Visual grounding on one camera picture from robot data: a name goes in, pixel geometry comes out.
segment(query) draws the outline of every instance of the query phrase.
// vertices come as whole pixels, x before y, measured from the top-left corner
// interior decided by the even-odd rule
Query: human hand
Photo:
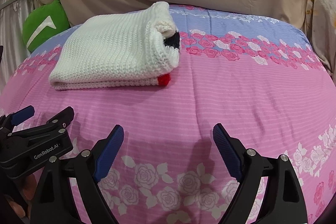
[[[22,187],[19,189],[19,191],[26,200],[31,201],[34,197],[36,187],[37,183],[35,176],[31,174],[24,179]],[[25,210],[19,204],[17,204],[11,197],[6,196],[6,199],[10,204],[10,206],[12,207],[12,209],[14,210],[14,212],[17,214],[17,216],[19,216],[20,218],[24,218],[25,216],[30,218],[31,204],[28,204],[28,211],[25,212]]]

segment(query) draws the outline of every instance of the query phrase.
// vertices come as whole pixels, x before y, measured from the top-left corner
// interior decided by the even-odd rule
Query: green pillow
[[[33,10],[26,19],[22,38],[26,48],[33,52],[54,35],[70,28],[68,17],[59,0]]]

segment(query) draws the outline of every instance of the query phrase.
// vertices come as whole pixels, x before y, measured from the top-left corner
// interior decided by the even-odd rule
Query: white curtain
[[[0,5],[9,0],[0,0]],[[0,45],[4,46],[0,65],[0,94],[16,68],[29,55],[22,42],[22,26],[33,10],[33,0],[17,0],[0,11]]]

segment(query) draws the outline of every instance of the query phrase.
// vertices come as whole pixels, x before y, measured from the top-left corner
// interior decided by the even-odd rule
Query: folded white sweater
[[[88,19],[66,41],[49,76],[57,90],[167,85],[179,64],[179,33],[166,2]]]

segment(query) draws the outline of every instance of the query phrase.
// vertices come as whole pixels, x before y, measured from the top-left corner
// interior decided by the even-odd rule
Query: white logo on cushion
[[[46,27],[49,26],[53,29],[56,29],[56,26],[53,22],[53,20],[51,19],[51,16],[48,16],[45,20],[43,20],[43,22],[36,28],[36,30],[33,32],[33,34],[31,35],[31,37],[29,38],[28,42],[27,42],[27,48],[29,47],[29,45],[33,42],[33,40],[35,39],[35,37],[38,36],[38,34],[40,32],[42,32],[42,30]]]

